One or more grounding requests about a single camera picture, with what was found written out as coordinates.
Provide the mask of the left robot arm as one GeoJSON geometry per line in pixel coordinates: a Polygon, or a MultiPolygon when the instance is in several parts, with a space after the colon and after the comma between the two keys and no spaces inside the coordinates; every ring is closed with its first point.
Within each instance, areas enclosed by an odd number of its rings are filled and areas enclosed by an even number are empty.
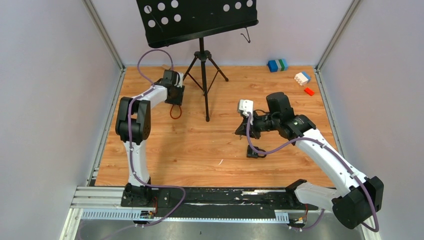
{"type": "Polygon", "coordinates": [[[124,144],[129,166],[128,182],[121,198],[123,207],[146,207],[153,201],[146,154],[147,139],[152,130],[151,110],[160,103],[182,105],[183,76],[166,69],[162,78],[146,91],[133,97],[122,97],[119,101],[115,132],[124,144]]]}

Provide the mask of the red cable lock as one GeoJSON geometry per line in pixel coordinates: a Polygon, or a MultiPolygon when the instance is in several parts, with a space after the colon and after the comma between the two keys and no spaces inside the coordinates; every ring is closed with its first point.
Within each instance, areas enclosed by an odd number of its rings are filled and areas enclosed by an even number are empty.
{"type": "Polygon", "coordinates": [[[182,113],[183,111],[181,106],[176,104],[172,105],[169,111],[169,115],[173,120],[179,119],[182,116],[182,113]]]}

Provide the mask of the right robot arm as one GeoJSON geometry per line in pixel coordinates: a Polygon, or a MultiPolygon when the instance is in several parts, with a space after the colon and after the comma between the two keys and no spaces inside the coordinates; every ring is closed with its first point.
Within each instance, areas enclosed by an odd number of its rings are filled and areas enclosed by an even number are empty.
{"type": "Polygon", "coordinates": [[[239,100],[237,112],[243,120],[234,133],[245,136],[250,149],[262,156],[294,145],[307,154],[334,185],[333,188],[321,187],[299,179],[286,187],[286,204],[292,209],[303,204],[313,205],[331,211],[348,229],[363,225],[377,233],[380,230],[377,212],[382,207],[384,193],[382,180],[377,176],[368,177],[349,163],[307,116],[295,114],[286,94],[274,92],[265,99],[268,111],[262,115],[257,114],[252,100],[239,100]],[[271,131],[277,131],[287,142],[270,151],[253,145],[252,139],[258,140],[262,132],[271,131]]]}

